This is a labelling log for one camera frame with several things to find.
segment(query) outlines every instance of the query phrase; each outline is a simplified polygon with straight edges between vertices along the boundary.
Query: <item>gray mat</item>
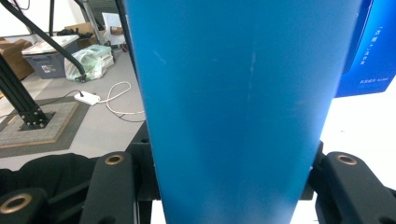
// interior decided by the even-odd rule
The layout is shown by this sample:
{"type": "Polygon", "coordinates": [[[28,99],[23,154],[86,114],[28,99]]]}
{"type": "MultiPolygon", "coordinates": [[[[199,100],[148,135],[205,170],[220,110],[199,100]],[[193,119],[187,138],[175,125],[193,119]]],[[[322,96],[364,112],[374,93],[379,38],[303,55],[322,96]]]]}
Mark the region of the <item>gray mat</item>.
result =
{"type": "Polygon", "coordinates": [[[44,105],[54,100],[56,99],[36,101],[39,105],[43,105],[41,108],[45,113],[56,112],[46,129],[15,132],[21,126],[21,119],[16,117],[12,121],[12,125],[7,124],[14,116],[8,116],[3,120],[0,124],[0,158],[70,148],[79,125],[84,120],[90,106],[77,103],[74,97],[66,97],[54,104],[44,105]]]}

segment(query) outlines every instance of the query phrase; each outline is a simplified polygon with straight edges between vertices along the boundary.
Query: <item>storage bin lid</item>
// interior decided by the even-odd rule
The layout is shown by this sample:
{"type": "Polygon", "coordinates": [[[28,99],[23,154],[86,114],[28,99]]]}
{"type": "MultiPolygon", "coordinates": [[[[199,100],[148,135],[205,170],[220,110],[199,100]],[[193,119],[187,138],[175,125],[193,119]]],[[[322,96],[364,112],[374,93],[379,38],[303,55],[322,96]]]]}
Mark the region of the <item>storage bin lid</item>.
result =
{"type": "MultiPolygon", "coordinates": [[[[62,35],[62,36],[52,36],[51,37],[56,43],[65,48],[67,45],[76,41],[78,39],[78,35],[62,35]]],[[[42,54],[42,53],[55,53],[57,52],[49,43],[44,40],[39,41],[34,44],[32,47],[28,49],[24,49],[22,51],[23,55],[30,54],[42,54]]]]}

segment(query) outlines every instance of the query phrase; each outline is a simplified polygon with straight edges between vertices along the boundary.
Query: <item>blue box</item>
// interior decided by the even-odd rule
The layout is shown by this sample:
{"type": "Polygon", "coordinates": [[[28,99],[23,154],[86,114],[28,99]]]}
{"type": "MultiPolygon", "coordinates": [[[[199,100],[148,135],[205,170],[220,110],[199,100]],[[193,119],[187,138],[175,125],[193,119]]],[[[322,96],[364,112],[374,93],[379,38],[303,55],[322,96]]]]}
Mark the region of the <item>blue box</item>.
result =
{"type": "Polygon", "coordinates": [[[396,1],[368,0],[361,8],[335,97],[382,92],[396,74],[396,1]]]}

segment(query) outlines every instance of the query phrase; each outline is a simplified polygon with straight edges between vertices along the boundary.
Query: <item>white wall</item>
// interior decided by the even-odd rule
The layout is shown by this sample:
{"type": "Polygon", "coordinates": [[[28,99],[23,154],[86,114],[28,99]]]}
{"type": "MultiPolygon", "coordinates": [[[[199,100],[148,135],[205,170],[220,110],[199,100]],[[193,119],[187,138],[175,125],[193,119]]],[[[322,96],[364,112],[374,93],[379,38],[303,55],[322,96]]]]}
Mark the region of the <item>white wall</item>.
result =
{"type": "MultiPolygon", "coordinates": [[[[20,7],[28,6],[23,14],[44,32],[49,30],[50,0],[17,0],[20,7]]],[[[65,26],[85,22],[81,10],[74,0],[55,1],[53,30],[61,31],[65,26]]],[[[26,26],[0,5],[0,36],[29,35],[26,26]]]]}

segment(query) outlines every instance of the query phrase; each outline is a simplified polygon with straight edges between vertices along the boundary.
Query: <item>plastic bag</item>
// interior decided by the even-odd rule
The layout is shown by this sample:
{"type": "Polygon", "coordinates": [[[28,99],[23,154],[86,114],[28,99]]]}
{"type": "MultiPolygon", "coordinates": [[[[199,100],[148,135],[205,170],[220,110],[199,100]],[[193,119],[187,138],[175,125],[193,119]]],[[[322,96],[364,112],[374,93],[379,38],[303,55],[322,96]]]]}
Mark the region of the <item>plastic bag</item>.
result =
{"type": "MultiPolygon", "coordinates": [[[[102,77],[107,68],[114,64],[111,47],[92,45],[72,54],[85,70],[86,80],[90,81],[102,77]]],[[[73,81],[80,81],[81,74],[78,69],[67,59],[64,60],[64,70],[66,78],[73,81]]]]}

